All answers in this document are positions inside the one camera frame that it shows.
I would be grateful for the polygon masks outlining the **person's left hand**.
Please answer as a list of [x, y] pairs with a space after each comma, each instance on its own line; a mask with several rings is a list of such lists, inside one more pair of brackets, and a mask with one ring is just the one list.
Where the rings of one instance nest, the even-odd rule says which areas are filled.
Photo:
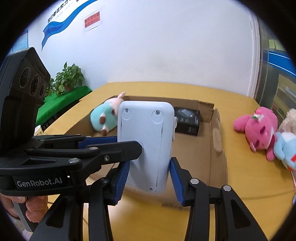
[[40, 222], [48, 211], [48, 196], [6, 196], [1, 194], [1, 203], [10, 216], [19, 219], [16, 213], [15, 203], [25, 203], [27, 207], [26, 217], [31, 222]]

